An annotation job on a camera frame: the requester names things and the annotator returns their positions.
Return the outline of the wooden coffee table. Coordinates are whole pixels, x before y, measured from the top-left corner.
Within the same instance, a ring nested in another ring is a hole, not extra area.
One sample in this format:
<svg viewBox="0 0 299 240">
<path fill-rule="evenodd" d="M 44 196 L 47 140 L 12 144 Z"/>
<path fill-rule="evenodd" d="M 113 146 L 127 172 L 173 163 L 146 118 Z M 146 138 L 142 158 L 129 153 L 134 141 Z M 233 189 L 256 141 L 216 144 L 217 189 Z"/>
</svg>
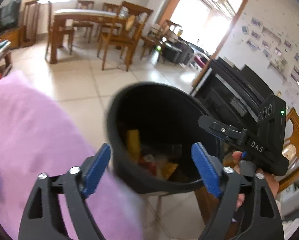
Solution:
<svg viewBox="0 0 299 240">
<path fill-rule="evenodd" d="M 0 42 L 0 79 L 6 77 L 12 70 L 11 42 Z"/>
</svg>

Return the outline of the black television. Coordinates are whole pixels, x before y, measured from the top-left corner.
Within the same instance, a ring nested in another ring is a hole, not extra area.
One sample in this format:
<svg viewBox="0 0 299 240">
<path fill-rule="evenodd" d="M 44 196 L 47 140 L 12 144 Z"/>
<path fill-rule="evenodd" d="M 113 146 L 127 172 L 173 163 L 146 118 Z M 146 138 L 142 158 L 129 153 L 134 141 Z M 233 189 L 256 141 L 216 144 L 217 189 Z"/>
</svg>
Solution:
<svg viewBox="0 0 299 240">
<path fill-rule="evenodd" d="M 15 0 L 0 8 L 0 33 L 16 28 L 22 0 Z"/>
</svg>

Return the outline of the black trash bin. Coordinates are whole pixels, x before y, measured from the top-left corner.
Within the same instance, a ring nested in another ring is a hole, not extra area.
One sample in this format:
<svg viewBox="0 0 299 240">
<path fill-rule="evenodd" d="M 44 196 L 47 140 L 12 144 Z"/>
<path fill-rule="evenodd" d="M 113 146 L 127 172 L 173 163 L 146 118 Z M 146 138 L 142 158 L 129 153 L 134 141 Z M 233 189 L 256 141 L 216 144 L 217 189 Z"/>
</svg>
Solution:
<svg viewBox="0 0 299 240">
<path fill-rule="evenodd" d="M 224 144 L 199 127 L 202 115 L 211 113 L 198 100 L 172 86 L 141 82 L 121 89 L 109 105 L 106 120 L 116 175 L 138 194 L 177 194 L 203 187 L 191 146 L 201 142 L 210 155 L 223 160 Z M 170 179 L 157 178 L 132 161 L 127 149 L 129 130 L 139 132 L 144 150 L 178 165 Z"/>
</svg>

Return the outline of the wooden dining chair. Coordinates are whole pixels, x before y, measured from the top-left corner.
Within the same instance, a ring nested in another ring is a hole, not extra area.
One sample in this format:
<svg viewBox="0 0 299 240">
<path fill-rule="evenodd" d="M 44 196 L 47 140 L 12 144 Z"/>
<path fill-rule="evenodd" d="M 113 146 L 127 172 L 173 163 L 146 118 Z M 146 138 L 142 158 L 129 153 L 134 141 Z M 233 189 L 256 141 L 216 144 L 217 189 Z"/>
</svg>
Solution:
<svg viewBox="0 0 299 240">
<path fill-rule="evenodd" d="M 101 33 L 97 55 L 104 49 L 102 59 L 102 70 L 105 70 L 105 63 L 109 46 L 121 48 L 123 54 L 127 49 L 125 57 L 126 70 L 133 61 L 134 52 L 142 35 L 146 22 L 153 13 L 152 9 L 137 4 L 123 1 L 117 10 L 116 16 L 111 23 L 110 31 Z"/>
</svg>

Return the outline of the purple tablecloth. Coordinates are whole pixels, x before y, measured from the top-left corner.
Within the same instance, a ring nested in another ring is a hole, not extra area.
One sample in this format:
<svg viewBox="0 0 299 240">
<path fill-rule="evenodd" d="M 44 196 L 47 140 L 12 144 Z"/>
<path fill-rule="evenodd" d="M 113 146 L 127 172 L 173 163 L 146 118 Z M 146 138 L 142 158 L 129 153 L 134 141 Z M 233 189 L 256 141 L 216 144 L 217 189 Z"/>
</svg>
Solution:
<svg viewBox="0 0 299 240">
<path fill-rule="evenodd" d="M 23 75 L 0 80 L 0 224 L 12 239 L 37 176 L 64 174 L 93 154 L 69 116 Z M 141 199 L 109 170 L 87 204 L 106 239 L 143 239 Z"/>
</svg>

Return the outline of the tall wooden stand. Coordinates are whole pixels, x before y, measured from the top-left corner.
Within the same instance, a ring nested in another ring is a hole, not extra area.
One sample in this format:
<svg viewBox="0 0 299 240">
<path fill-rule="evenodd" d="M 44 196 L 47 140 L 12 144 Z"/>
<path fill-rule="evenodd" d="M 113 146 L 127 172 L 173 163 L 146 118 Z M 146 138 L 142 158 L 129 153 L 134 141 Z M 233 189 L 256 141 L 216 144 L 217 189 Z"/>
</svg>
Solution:
<svg viewBox="0 0 299 240">
<path fill-rule="evenodd" d="M 21 47 L 30 47 L 36 43 L 39 12 L 39 0 L 29 0 L 25 3 L 19 33 Z"/>
</svg>

